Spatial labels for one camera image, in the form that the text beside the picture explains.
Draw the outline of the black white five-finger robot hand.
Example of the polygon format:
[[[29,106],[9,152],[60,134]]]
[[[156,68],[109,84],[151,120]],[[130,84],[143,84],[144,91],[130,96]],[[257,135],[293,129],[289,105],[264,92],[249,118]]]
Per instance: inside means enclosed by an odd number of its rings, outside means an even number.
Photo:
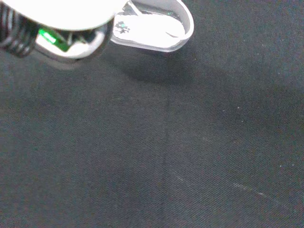
[[[110,40],[125,0],[2,0],[0,48],[68,63],[90,59]]]

